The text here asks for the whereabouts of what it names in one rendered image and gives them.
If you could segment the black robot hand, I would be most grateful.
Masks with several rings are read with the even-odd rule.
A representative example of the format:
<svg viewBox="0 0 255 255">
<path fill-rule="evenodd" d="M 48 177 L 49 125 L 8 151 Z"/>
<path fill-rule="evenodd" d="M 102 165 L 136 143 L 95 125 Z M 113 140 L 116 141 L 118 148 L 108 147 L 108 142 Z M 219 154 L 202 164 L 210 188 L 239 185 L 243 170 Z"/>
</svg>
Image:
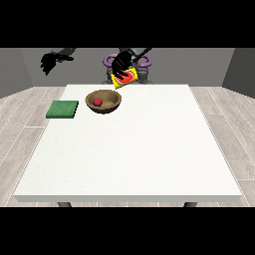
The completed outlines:
<svg viewBox="0 0 255 255">
<path fill-rule="evenodd" d="M 125 70 L 129 68 L 130 64 L 131 53 L 129 51 L 120 52 L 112 62 L 113 75 L 122 80 L 127 76 Z"/>
<path fill-rule="evenodd" d="M 48 53 L 41 59 L 41 68 L 46 76 L 55 68 L 57 62 L 73 61 L 74 58 L 66 55 Z"/>
</svg>

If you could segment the yellow cup with melon print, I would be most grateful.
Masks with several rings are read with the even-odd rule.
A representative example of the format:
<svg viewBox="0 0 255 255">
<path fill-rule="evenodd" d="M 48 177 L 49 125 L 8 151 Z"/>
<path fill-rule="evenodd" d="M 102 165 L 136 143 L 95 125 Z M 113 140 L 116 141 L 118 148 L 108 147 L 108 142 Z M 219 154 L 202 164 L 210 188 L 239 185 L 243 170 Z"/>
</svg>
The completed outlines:
<svg viewBox="0 0 255 255">
<path fill-rule="evenodd" d="M 120 79 L 115 75 L 112 75 L 112 81 L 116 89 L 121 88 L 125 85 L 131 84 L 138 80 L 137 72 L 135 68 L 130 68 L 125 71 L 125 75 Z"/>
</svg>

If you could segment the brown wooden bowl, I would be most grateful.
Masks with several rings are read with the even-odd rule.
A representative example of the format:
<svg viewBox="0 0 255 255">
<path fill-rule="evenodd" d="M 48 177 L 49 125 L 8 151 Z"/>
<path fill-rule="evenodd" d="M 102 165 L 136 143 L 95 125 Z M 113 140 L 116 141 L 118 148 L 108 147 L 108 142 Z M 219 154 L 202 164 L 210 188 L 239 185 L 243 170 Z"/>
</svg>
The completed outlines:
<svg viewBox="0 0 255 255">
<path fill-rule="evenodd" d="M 99 98 L 102 100 L 100 106 L 94 105 L 94 99 Z M 109 114 L 115 111 L 122 101 L 122 96 L 112 90 L 97 90 L 89 93 L 86 96 L 87 106 L 97 114 Z"/>
</svg>

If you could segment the green square pad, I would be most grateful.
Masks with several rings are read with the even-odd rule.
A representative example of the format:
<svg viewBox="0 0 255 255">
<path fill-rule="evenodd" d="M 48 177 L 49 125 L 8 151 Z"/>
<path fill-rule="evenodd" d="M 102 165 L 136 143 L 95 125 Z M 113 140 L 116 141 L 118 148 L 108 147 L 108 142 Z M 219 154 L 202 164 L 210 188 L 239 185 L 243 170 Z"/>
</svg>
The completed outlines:
<svg viewBox="0 0 255 255">
<path fill-rule="evenodd" d="M 78 101 L 53 101 L 46 113 L 47 119 L 72 119 L 75 116 Z"/>
</svg>

